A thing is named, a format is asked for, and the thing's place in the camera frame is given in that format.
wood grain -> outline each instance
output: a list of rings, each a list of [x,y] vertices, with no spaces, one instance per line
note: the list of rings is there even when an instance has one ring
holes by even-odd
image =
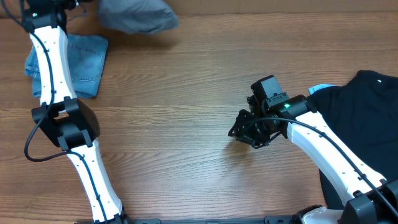
[[[277,138],[251,149],[227,137],[250,85],[274,74],[290,96],[318,83],[344,85],[358,70],[398,71],[398,13],[182,17],[159,35],[106,30],[93,17],[68,26],[109,40],[96,99],[101,153],[133,218],[259,218],[325,204],[318,169]],[[25,159],[37,107],[23,75],[31,43],[0,20],[0,223],[89,220],[67,158]],[[35,157],[59,152],[38,132]]]

black cloth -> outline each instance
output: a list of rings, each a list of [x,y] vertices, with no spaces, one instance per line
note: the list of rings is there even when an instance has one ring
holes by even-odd
[[[398,179],[398,78],[359,71],[345,86],[331,86],[308,97],[331,130],[369,167],[387,180]],[[321,173],[326,204],[343,209]]]

folded blue cloth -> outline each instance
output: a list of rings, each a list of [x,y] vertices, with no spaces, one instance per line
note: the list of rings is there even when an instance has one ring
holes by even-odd
[[[331,85],[331,84],[319,84],[319,85],[316,85],[316,86],[313,86],[313,87],[309,88],[308,91],[310,92],[310,95],[312,95],[316,91],[318,91],[320,89],[323,89],[323,88],[326,88],[326,87],[329,87],[329,86],[334,86],[334,85]]]
[[[95,97],[100,87],[108,41],[98,35],[80,36],[68,34],[68,63],[72,85],[76,95]],[[33,96],[42,93],[39,63],[34,48],[25,62],[25,74],[33,78]]]

wooden table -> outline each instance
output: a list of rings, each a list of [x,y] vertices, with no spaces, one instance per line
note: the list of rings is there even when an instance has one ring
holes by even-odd
[[[398,13],[182,17],[159,35],[126,35],[95,18],[69,23],[101,34],[108,55],[96,99],[109,178],[132,218],[259,218],[325,204],[318,169],[282,137],[251,149],[227,137],[250,85],[273,74],[290,96],[344,85],[358,70],[397,75]],[[91,217],[71,162],[29,162],[34,126],[24,75],[28,35],[0,20],[0,223],[73,223]],[[60,152],[39,131],[35,157]]]

black cable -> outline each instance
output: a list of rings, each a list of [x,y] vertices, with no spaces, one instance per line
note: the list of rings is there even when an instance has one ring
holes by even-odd
[[[286,119],[286,118],[258,118],[258,119],[253,119],[251,121],[248,121],[248,128],[252,126],[253,124],[260,122],[260,121],[265,121],[265,120],[273,120],[273,121],[287,121],[291,123],[296,123],[301,126],[304,126],[312,131],[315,131],[322,137],[324,137],[326,140],[328,140],[336,149],[341,153],[341,155],[347,160],[347,162],[354,168],[355,172],[358,173],[358,175],[372,188],[373,191],[377,194],[377,196],[380,197],[380,199],[386,204],[387,208],[391,211],[392,215],[398,220],[398,212],[397,210],[390,204],[390,202],[383,196],[382,193],[377,189],[376,186],[372,184],[372,182],[366,177],[366,174],[362,173],[361,170],[355,165],[355,163],[347,156],[347,154],[335,143],[329,136],[326,135],[326,133],[318,130],[317,128],[314,128],[311,125],[305,124],[300,121],[292,120],[292,119]]]
[[[24,14],[24,2],[23,2],[23,0],[20,0],[20,4],[21,4],[20,7],[21,7],[22,18],[24,18],[24,16],[23,16],[23,14]],[[2,5],[2,7],[4,8],[4,11],[6,12],[6,14],[7,14],[13,21],[15,21],[16,23],[18,23],[22,28],[24,28],[24,29],[26,30],[26,28],[25,28],[24,25],[23,25],[23,19],[22,19],[22,22],[21,22],[21,21],[18,21],[18,20],[9,12],[9,10],[8,10],[8,8],[7,8],[7,6],[6,6],[5,2],[4,2],[4,0],[1,0],[1,5]],[[45,57],[46,57],[46,59],[47,59],[47,64],[48,64],[48,66],[49,66],[49,75],[50,75],[51,99],[50,99],[50,103],[49,103],[49,105],[47,106],[47,109],[46,109],[46,111],[45,111],[43,117],[41,117],[40,120],[37,122],[37,124],[33,127],[32,131],[31,131],[30,134],[29,134],[29,137],[28,137],[27,140],[26,140],[25,148],[24,148],[24,154],[25,154],[26,158],[27,158],[28,160],[32,161],[32,162],[43,162],[43,161],[48,161],[48,160],[50,160],[50,159],[54,159],[54,158],[56,158],[56,157],[64,156],[64,155],[67,155],[67,154],[73,154],[73,155],[78,156],[79,159],[83,162],[83,164],[84,164],[85,167],[86,167],[86,171],[87,171],[88,177],[90,178],[90,182],[91,182],[91,185],[92,185],[92,187],[93,187],[93,190],[94,190],[94,193],[95,193],[95,197],[96,197],[96,199],[97,199],[97,201],[98,201],[98,203],[99,203],[99,207],[101,208],[102,214],[103,214],[103,216],[104,216],[105,224],[108,224],[108,221],[107,221],[107,219],[106,219],[105,209],[104,209],[104,206],[103,206],[103,204],[102,204],[102,202],[101,202],[101,200],[100,200],[100,195],[99,195],[98,192],[97,192],[97,189],[96,189],[96,187],[95,187],[95,183],[94,183],[93,176],[92,176],[91,171],[90,171],[90,169],[89,169],[89,167],[88,167],[86,161],[84,160],[84,157],[83,157],[83,156],[81,156],[81,155],[80,155],[79,153],[77,153],[77,152],[71,152],[71,151],[60,152],[60,153],[54,154],[54,155],[52,155],[52,156],[48,156],[48,157],[41,158],[41,159],[36,159],[36,158],[30,157],[30,155],[29,155],[29,150],[28,150],[28,149],[29,149],[29,144],[30,144],[30,142],[31,142],[31,140],[32,140],[32,138],[33,138],[33,136],[34,136],[34,134],[36,133],[36,131],[37,131],[38,128],[40,127],[41,123],[43,122],[44,118],[46,118],[46,117],[48,116],[49,111],[51,110],[51,107],[52,107],[52,105],[53,105],[53,103],[54,103],[54,98],[55,98],[54,79],[53,79],[52,66],[51,66],[51,61],[50,61],[50,56],[49,56],[48,50],[45,48],[45,45],[43,44],[43,42],[40,40],[40,38],[39,38],[36,34],[34,34],[34,33],[30,33],[30,34],[31,34],[33,37],[35,37],[35,39],[36,39],[36,40],[39,42],[39,44],[42,46],[43,51],[44,51],[44,54],[45,54]]]

